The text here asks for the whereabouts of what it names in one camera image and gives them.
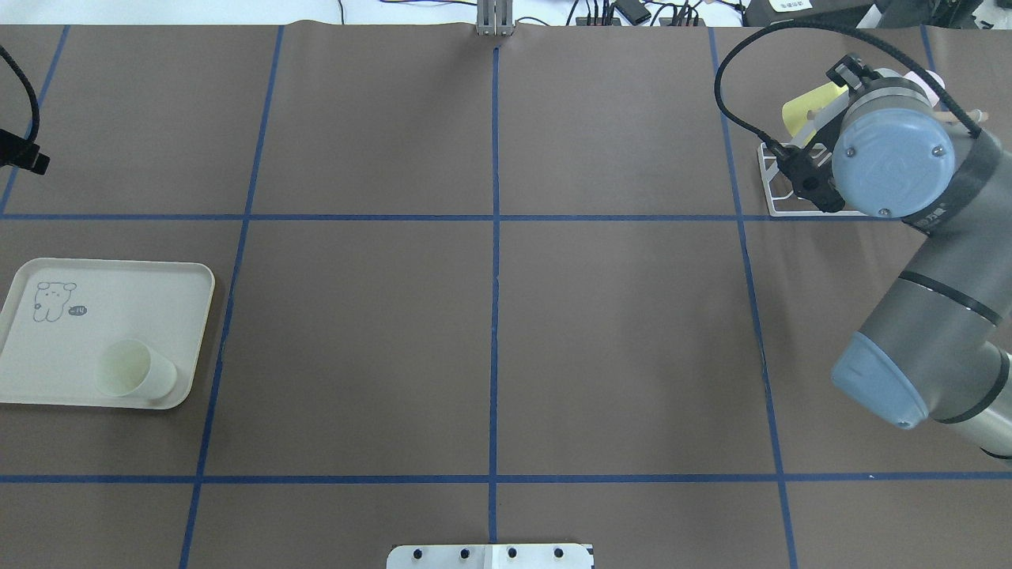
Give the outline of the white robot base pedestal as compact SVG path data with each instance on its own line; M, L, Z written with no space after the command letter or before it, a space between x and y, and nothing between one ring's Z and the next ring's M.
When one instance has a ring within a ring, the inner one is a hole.
M595 568L591 545L577 543L414 545L392 548L387 568Z

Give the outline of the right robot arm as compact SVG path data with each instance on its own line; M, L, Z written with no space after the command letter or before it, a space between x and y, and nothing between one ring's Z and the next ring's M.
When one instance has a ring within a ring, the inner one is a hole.
M845 55L837 93L768 147L791 192L824 213L899 220L924 242L851 337L831 380L888 424L946 425L1010 464L1010 152L935 110L942 86Z

